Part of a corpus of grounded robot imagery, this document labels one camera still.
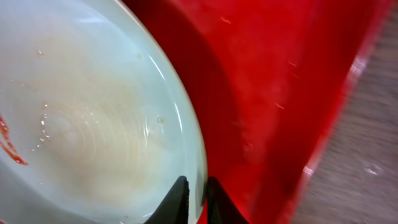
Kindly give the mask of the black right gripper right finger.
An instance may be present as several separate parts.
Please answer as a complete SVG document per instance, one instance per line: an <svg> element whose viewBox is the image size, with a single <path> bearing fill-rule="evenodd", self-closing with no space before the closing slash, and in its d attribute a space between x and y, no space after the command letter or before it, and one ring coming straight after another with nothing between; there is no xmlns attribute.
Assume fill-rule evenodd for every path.
<svg viewBox="0 0 398 224"><path fill-rule="evenodd" d="M207 224L249 224L216 177L209 177L206 190Z"/></svg>

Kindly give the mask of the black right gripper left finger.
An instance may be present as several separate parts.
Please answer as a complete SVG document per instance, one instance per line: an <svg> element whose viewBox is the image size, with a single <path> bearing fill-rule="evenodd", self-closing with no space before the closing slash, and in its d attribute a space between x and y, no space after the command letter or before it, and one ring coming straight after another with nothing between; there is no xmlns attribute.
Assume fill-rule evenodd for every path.
<svg viewBox="0 0 398 224"><path fill-rule="evenodd" d="M187 224L189 193L187 178L178 177L163 201L144 224Z"/></svg>

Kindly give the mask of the white plate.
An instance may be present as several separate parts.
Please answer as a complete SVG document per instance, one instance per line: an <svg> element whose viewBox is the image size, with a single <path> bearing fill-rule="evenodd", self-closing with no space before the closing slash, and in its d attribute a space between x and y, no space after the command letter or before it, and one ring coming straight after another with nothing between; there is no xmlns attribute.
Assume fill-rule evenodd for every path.
<svg viewBox="0 0 398 224"><path fill-rule="evenodd" d="M121 1L1 1L1 220L144 223L175 181L203 211L203 138Z"/></svg>

